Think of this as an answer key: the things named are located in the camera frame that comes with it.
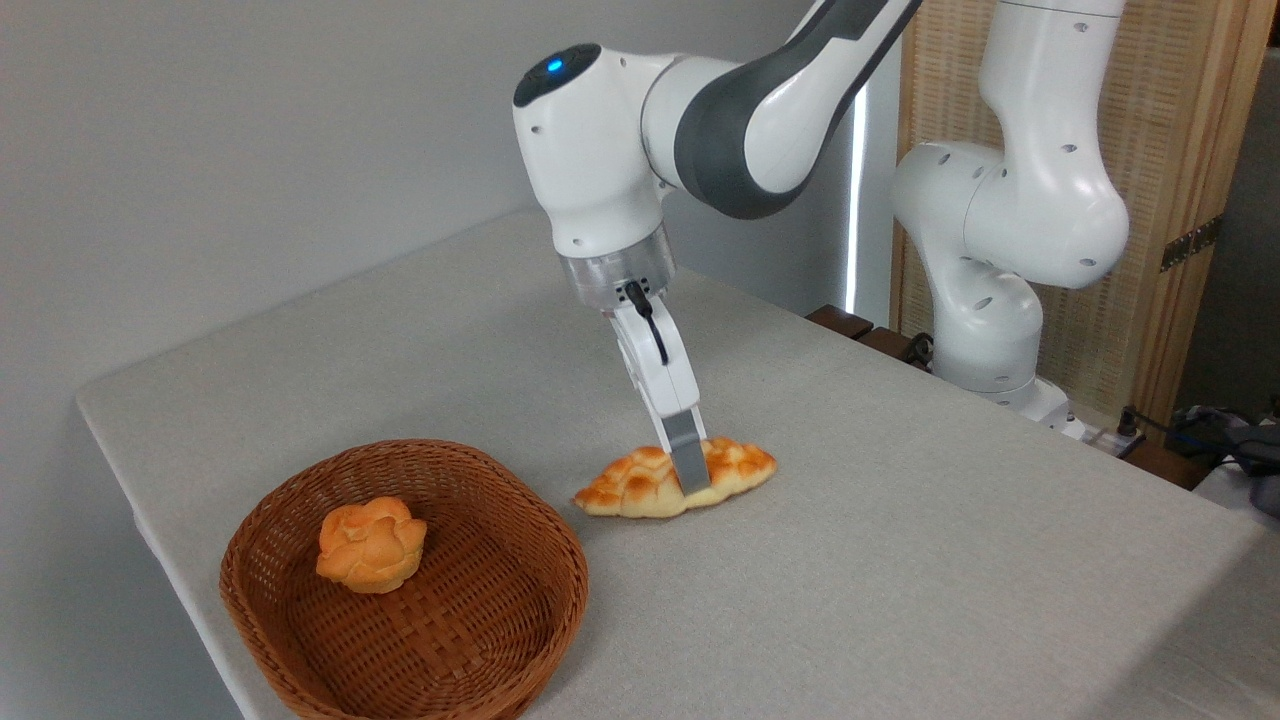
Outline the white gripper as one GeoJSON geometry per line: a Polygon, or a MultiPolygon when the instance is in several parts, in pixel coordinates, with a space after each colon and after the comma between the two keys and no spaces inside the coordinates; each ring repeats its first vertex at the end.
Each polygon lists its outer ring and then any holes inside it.
{"type": "Polygon", "coordinates": [[[605,313],[628,375],[650,414],[660,446],[667,448],[686,497],[710,488],[701,442],[707,438],[700,393],[689,354],[662,299],[650,300],[652,315],[626,305],[605,313]]]}

